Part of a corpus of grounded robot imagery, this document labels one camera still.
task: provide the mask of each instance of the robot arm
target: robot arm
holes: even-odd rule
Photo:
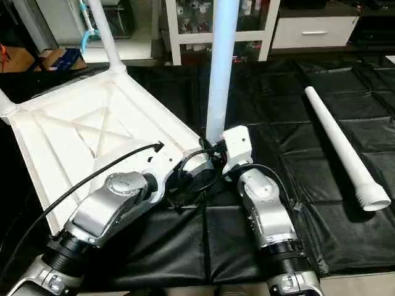
[[[153,175],[115,173],[89,195],[8,296],[75,295],[86,266],[112,236],[161,201]]]
[[[228,151],[225,171],[252,162],[246,127],[229,129],[223,133],[223,138]],[[270,294],[323,296],[288,212],[281,203],[277,183],[260,170],[248,169],[248,166],[234,174],[232,179],[238,183],[238,192],[249,214],[247,219],[262,256]]]

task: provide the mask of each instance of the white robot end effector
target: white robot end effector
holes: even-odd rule
[[[238,165],[252,163],[252,146],[245,126],[225,131],[223,138],[227,147],[224,173]],[[247,166],[237,172],[231,178],[237,181],[238,192],[248,212],[247,219],[262,256],[262,267],[269,278],[270,294],[323,296],[317,276],[281,203],[277,183],[257,168],[248,169]]]

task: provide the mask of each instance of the shelving unit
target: shelving unit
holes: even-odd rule
[[[172,59],[174,65],[181,65],[181,44],[207,44],[212,43],[212,33],[180,33],[178,29],[178,17],[177,17],[177,4],[176,0],[165,0],[167,20],[168,20],[168,33],[170,39],[170,47],[172,50]],[[213,0],[213,15],[215,15],[215,3]],[[267,15],[265,18],[264,25],[261,30],[254,31],[237,31],[235,36],[236,42],[245,41],[261,41],[258,61],[267,59],[268,51],[270,49],[270,43],[272,41],[273,31],[275,22],[278,14],[278,8],[280,6],[280,0],[270,0],[267,8]]]

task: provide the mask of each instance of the blue object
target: blue object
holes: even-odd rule
[[[98,30],[88,30],[85,32],[84,37],[82,38],[81,41],[81,52],[84,53],[85,49],[86,49],[86,44],[88,43],[88,40],[90,37],[93,36],[100,36],[99,31]]]

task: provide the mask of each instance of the white shelf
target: white shelf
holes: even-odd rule
[[[180,45],[212,43],[213,33],[179,34],[176,6],[177,6],[176,0],[166,0],[168,32],[170,36],[170,46],[172,49],[173,64],[181,65]],[[279,6],[280,6],[280,0],[270,0],[266,23],[265,23],[265,30],[236,32],[236,36],[235,36],[236,42],[243,42],[243,41],[262,42],[259,52],[259,58],[258,58],[259,61],[267,59]]]
[[[242,31],[236,32],[235,41],[260,41],[264,38],[265,31]],[[196,33],[196,34],[178,34],[179,44],[192,43],[212,43],[212,33]]]
[[[121,60],[149,60],[152,59],[152,28],[154,19],[158,16],[153,13],[153,2],[157,0],[133,0],[131,1],[136,19],[137,30],[131,38],[115,40]],[[85,53],[82,55],[86,63],[108,62],[106,51],[100,40],[90,41]]]
[[[151,57],[151,39],[123,39],[115,42],[121,60],[148,60]],[[101,41],[92,41],[82,55],[86,63],[108,62],[108,57]]]

